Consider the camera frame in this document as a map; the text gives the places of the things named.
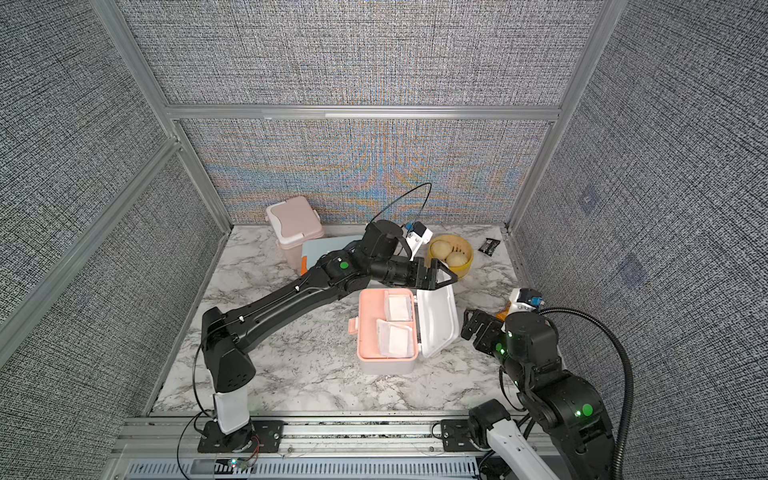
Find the white gauze packet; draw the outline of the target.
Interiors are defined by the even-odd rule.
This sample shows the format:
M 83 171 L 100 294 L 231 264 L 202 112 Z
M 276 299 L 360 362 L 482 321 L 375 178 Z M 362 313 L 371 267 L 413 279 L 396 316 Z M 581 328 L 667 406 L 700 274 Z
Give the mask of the white gauze packet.
M 387 292 L 385 294 L 385 315 L 389 322 L 411 322 L 413 302 L 410 294 Z
M 409 324 L 376 321 L 379 353 L 387 358 L 409 358 L 414 355 L 413 328 Z

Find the pink tray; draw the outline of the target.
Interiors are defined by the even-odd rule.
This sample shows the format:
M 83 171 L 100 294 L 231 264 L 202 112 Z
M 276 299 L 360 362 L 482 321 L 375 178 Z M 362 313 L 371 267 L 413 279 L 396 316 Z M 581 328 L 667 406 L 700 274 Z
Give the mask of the pink tray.
M 365 289 L 349 333 L 357 355 L 369 363 L 414 360 L 418 356 L 415 299 L 407 289 Z

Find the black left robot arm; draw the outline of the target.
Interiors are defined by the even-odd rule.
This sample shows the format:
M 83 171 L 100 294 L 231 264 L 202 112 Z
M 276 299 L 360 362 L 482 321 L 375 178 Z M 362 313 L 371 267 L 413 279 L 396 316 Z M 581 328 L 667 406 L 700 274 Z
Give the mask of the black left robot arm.
M 256 448 L 246 386 L 256 369 L 249 356 L 271 334 L 301 316 L 366 288 L 435 291 L 458 276 L 437 259 L 413 256 L 403 229 L 389 220 L 369 222 L 361 239 L 330 251 L 293 282 L 243 307 L 203 314 L 200 350 L 214 391 L 213 420 L 206 424 L 201 452 Z

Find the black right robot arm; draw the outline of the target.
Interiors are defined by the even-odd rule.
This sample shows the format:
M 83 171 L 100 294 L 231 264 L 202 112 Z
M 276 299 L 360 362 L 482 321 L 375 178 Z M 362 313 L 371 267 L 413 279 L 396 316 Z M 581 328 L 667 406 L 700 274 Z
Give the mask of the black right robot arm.
M 624 377 L 619 424 L 613 426 L 602 397 L 584 378 L 564 368 L 552 314 L 572 315 L 596 326 L 615 348 Z M 504 320 L 479 309 L 465 311 L 461 336 L 497 360 L 516 385 L 530 423 L 539 425 L 575 479 L 623 476 L 634 406 L 634 375 L 626 349 L 600 320 L 583 311 L 548 307 L 517 311 Z

